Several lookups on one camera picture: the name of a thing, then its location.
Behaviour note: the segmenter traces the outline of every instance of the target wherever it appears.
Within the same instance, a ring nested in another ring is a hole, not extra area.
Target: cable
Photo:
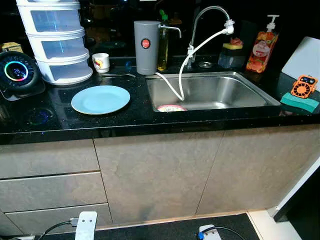
[[[37,239],[37,240],[41,240],[47,233],[49,233],[51,230],[57,228],[57,227],[60,227],[62,225],[68,225],[68,224],[71,224],[71,220],[69,221],[63,221],[63,222],[60,222],[56,225],[53,225],[52,227],[49,227],[47,230],[44,231],[44,233],[41,234],[41,236]]]
[[[181,100],[184,101],[185,100],[185,94],[184,94],[184,90],[182,88],[182,71],[185,67],[185,65],[187,64],[189,58],[192,58],[193,54],[196,53],[196,51],[198,51],[200,48],[203,47],[203,45],[205,45],[207,42],[209,42],[210,40],[212,40],[213,38],[215,38],[216,36],[220,35],[220,34],[225,34],[227,33],[227,28],[218,31],[217,33],[213,34],[212,36],[210,36],[209,38],[207,38],[205,41],[203,41],[199,46],[197,46],[188,56],[186,56],[185,60],[183,61],[180,71],[179,71],[179,90],[180,90],[180,95],[179,93],[174,89],[174,87],[169,83],[168,79],[163,76],[161,73],[156,72],[155,74],[158,75],[159,77],[161,77],[166,84],[169,86],[169,88],[171,89],[171,91]]]
[[[241,236],[239,233],[237,233],[235,230],[232,230],[231,228],[227,228],[227,227],[224,227],[224,226],[211,226],[211,227],[208,227],[207,229],[199,232],[202,233],[202,234],[205,234],[206,232],[208,231],[211,231],[211,230],[214,230],[214,229],[224,229],[224,230],[227,230],[227,231],[230,231],[232,233],[234,233],[235,235],[237,235],[239,238],[241,238],[242,240],[246,240],[243,236]]]

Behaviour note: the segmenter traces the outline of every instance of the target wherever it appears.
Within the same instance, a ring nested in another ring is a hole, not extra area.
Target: light blue plate
[[[123,108],[129,100],[129,92],[122,87],[93,86],[74,95],[71,106],[83,114],[99,115],[115,112]]]

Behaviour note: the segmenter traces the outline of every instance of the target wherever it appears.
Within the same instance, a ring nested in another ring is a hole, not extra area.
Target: white mug
[[[110,68],[109,54],[108,53],[96,53],[92,55],[92,61],[95,70],[98,73],[106,73]]]

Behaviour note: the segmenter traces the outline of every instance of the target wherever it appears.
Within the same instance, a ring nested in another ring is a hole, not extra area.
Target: countertop
[[[173,64],[164,73],[177,73],[179,67]],[[124,69],[114,67],[110,73],[123,72]],[[186,70],[184,73],[222,71],[226,70],[214,65],[209,69]],[[294,81],[272,69],[263,74],[248,71],[240,74],[278,101],[292,89]],[[106,78],[95,73],[89,80],[75,85],[57,87],[47,84],[44,93],[15,102],[1,97],[0,145],[320,123],[320,106],[314,113],[283,104],[155,112],[145,77],[137,76]],[[71,107],[71,100],[76,93],[98,85],[126,89],[130,93],[129,103],[116,112],[104,115],[86,115]],[[316,91],[311,98],[320,101],[320,93]]]

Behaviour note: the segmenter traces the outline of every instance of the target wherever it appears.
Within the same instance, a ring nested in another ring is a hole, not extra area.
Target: cutting board
[[[306,36],[294,51],[282,72],[298,79],[301,75],[310,75],[320,80],[320,39]]]

